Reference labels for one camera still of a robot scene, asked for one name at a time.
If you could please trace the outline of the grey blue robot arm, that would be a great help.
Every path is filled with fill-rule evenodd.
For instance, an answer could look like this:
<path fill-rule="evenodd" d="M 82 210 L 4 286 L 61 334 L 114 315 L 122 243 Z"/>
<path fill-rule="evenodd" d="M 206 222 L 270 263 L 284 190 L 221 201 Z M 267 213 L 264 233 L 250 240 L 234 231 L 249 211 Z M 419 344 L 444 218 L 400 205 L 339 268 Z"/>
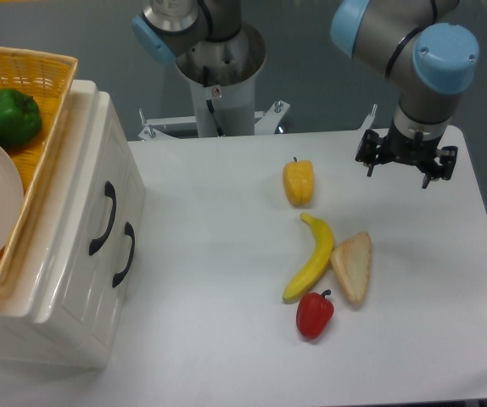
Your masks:
<path fill-rule="evenodd" d="M 443 21 L 455 8 L 454 1 L 344 1 L 333 16 L 332 43 L 400 89 L 387 134 L 363 132 L 355 158 L 369 170 L 395 162 L 418 168 L 425 182 L 452 177 L 457 148 L 439 143 L 479 60 L 475 36 Z M 188 81 L 200 136 L 255 134 L 255 77 L 266 44 L 243 21 L 240 2 L 149 1 L 132 30 L 153 59 Z"/>

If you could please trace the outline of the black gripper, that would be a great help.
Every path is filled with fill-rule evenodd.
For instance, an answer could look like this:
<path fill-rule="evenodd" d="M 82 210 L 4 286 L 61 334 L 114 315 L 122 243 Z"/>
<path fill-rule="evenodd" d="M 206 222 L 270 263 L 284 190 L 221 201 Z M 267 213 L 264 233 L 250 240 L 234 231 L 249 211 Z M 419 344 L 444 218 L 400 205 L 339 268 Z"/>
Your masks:
<path fill-rule="evenodd" d="M 367 177 L 372 176 L 378 163 L 420 167 L 422 189 L 427 189 L 431 181 L 449 181 L 456 166 L 458 147 L 438 149 L 445 130 L 445 121 L 424 124 L 407 117 L 394 117 L 383 141 L 374 130 L 364 131 L 355 161 L 367 168 Z"/>

